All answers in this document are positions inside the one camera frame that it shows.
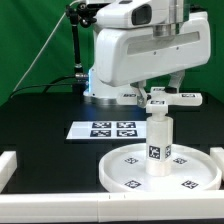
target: black tabletop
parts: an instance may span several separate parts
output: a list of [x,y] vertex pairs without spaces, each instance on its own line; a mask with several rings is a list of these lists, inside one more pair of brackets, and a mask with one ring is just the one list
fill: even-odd
[[[224,147],[224,104],[207,93],[203,99],[200,107],[171,106],[169,116],[175,121],[174,143],[209,153],[210,147]],[[137,106],[90,104],[71,93],[16,95],[0,107],[0,152],[16,150],[18,160],[2,193],[105,192],[98,179],[102,156],[145,139],[66,140],[72,122],[145,121],[147,116]]]

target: white round platform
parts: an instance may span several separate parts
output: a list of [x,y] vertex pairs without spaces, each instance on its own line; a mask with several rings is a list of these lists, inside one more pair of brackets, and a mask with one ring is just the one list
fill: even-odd
[[101,159],[100,182],[109,192],[219,189],[222,173],[207,154],[173,144],[171,159],[171,174],[154,177],[145,171],[145,143],[117,148]]

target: green backdrop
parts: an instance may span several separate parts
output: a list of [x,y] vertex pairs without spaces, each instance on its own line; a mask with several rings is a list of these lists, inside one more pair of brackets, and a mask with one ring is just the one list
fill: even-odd
[[[45,43],[71,0],[0,0],[0,104],[4,103]],[[208,64],[189,69],[182,88],[206,91],[224,102],[224,1],[191,0],[209,13],[212,56]],[[85,71],[93,63],[91,28],[80,28],[81,57]],[[68,19],[20,87],[48,84],[55,78],[73,73],[73,48]],[[148,81],[163,85],[168,76]]]

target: black cable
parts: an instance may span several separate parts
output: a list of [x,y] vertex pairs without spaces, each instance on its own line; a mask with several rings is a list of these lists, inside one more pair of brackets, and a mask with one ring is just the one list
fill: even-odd
[[[70,75],[70,76],[62,76],[60,78],[55,79],[54,81],[52,81],[49,85],[55,84],[57,82],[66,80],[66,79],[74,79],[75,76],[74,75]],[[43,93],[46,93],[52,86],[46,86],[46,88],[44,89]]]
[[52,86],[71,86],[75,83],[61,83],[61,84],[44,84],[44,85],[33,85],[33,86],[26,86],[26,87],[23,87],[23,88],[20,88],[20,89],[17,89],[16,91],[13,91],[10,95],[9,95],[9,98],[8,100],[12,99],[13,96],[17,93],[17,92],[20,92],[22,90],[25,90],[25,89],[32,89],[32,88],[41,88],[41,87],[52,87]]

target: white cylinder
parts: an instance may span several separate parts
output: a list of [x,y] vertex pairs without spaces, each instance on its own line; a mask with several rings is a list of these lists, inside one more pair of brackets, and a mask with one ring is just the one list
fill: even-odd
[[167,176],[171,172],[171,145],[173,142],[173,119],[159,121],[147,119],[146,172],[152,176]]

